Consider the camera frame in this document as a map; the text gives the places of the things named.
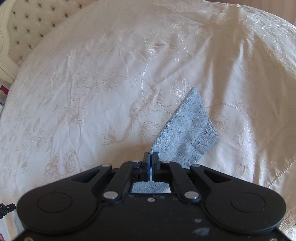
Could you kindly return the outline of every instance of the dust speck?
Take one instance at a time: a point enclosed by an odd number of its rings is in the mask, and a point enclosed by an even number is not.
[[[202,221],[202,219],[200,219],[200,218],[197,218],[194,220],[194,222],[196,222],[196,223],[200,223],[201,221]]]
[[[196,234],[197,236],[205,237],[209,234],[210,228],[199,228],[194,230],[192,233]]]

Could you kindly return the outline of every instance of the white bedspread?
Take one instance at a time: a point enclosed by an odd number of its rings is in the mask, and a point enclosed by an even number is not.
[[[101,0],[28,56],[0,120],[0,202],[141,159],[196,87],[220,141],[201,164],[272,188],[295,238],[296,30],[204,0]],[[10,238],[14,214],[7,215]]]

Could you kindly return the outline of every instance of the gray sock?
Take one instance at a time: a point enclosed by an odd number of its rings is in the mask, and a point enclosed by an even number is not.
[[[175,161],[183,168],[190,168],[219,140],[202,99],[196,88],[192,88],[151,147],[158,152],[159,160]],[[166,183],[138,182],[133,193],[169,192]]]

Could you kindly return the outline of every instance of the bed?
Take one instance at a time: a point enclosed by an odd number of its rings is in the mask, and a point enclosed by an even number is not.
[[[0,197],[139,160],[191,87],[220,136],[200,164],[271,188],[296,233],[296,29],[204,0],[101,0],[30,51],[0,119]],[[9,238],[19,232],[7,215]]]

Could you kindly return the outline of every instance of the screw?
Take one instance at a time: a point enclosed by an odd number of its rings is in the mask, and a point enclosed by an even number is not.
[[[188,198],[188,199],[197,199],[200,195],[197,192],[189,191],[189,192],[186,192],[184,196],[185,198]]]
[[[150,197],[150,198],[147,199],[147,201],[148,201],[148,202],[154,202],[155,199],[154,199],[153,197]]]
[[[115,199],[118,197],[118,193],[117,192],[113,192],[113,191],[108,191],[108,192],[105,192],[103,194],[103,197],[106,198],[106,199]]]

